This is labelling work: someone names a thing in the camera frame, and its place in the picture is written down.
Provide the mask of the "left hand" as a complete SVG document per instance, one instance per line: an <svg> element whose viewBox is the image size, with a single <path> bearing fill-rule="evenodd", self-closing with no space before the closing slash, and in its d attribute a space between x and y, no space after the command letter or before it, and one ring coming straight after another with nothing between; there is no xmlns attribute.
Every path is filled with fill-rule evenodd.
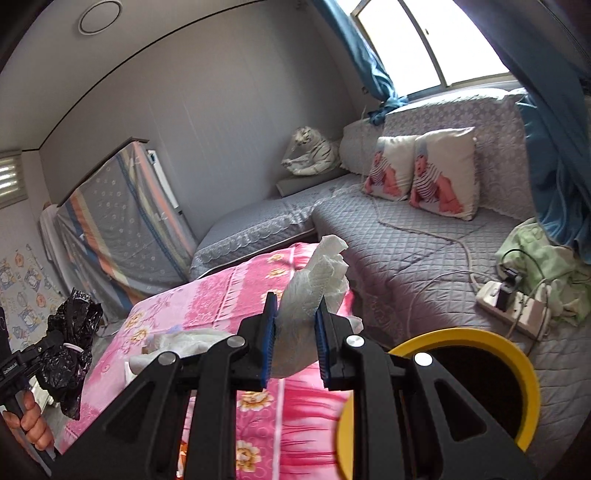
<svg viewBox="0 0 591 480"><path fill-rule="evenodd" d="M24 449L29 446L34 446L37 451L51 449L54 446L53 433L30 391L24 392L23 405L21 418L8 411L2 413L11 433Z"/></svg>

